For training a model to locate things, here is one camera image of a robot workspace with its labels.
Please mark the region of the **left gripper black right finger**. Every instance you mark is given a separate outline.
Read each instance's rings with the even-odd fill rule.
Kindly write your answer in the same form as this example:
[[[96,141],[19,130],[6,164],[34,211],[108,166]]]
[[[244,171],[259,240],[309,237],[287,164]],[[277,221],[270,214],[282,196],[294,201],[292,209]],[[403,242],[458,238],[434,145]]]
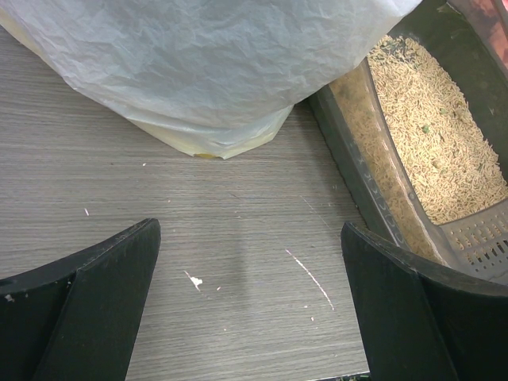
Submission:
[[[507,287],[346,223],[341,247],[371,378],[505,380]]]

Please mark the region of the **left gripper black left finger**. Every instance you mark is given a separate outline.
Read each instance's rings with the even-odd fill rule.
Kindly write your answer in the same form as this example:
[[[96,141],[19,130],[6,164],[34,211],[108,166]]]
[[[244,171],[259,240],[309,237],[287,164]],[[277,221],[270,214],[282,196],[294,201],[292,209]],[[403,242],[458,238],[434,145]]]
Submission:
[[[144,219],[1,281],[3,380],[123,380],[161,242]]]

